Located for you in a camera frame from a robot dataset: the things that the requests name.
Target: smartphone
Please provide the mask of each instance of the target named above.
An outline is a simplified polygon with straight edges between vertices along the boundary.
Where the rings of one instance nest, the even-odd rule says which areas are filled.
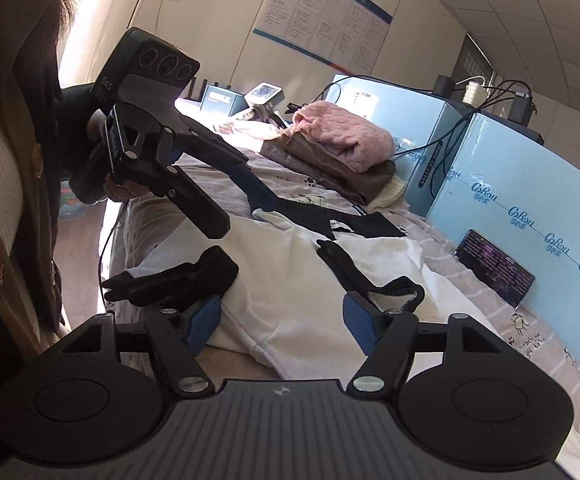
[[[514,309],[534,283],[534,274],[474,229],[465,235],[454,256]]]

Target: wooden floor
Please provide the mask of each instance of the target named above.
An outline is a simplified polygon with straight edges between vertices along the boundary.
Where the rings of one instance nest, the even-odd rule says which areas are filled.
[[[58,222],[54,261],[63,283],[63,305],[74,329],[96,314],[98,244],[105,202],[89,206],[77,220]]]

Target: pink sweater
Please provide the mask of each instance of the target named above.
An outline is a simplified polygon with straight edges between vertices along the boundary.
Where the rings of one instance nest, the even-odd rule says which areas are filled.
[[[395,146],[387,130],[327,101],[304,106],[285,132],[301,133],[356,173],[388,160]]]

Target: brown folded garment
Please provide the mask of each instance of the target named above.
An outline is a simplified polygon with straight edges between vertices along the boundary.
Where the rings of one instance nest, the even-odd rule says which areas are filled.
[[[289,170],[312,177],[326,189],[333,189],[350,202],[367,205],[394,176],[394,162],[385,160],[365,173],[356,173],[345,164],[314,146],[302,134],[266,140],[261,155]]]

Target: camera lens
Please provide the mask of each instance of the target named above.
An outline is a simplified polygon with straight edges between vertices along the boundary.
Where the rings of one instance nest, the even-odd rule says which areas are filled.
[[[159,53],[156,51],[156,49],[150,48],[143,53],[138,62],[143,67],[150,66],[157,60],[157,57],[159,57]]]
[[[192,67],[190,65],[183,65],[179,69],[179,73],[177,74],[177,79],[185,79],[192,73]]]
[[[179,58],[177,56],[166,56],[159,63],[157,68],[157,73],[159,75],[169,75],[174,72],[174,69],[179,64]]]

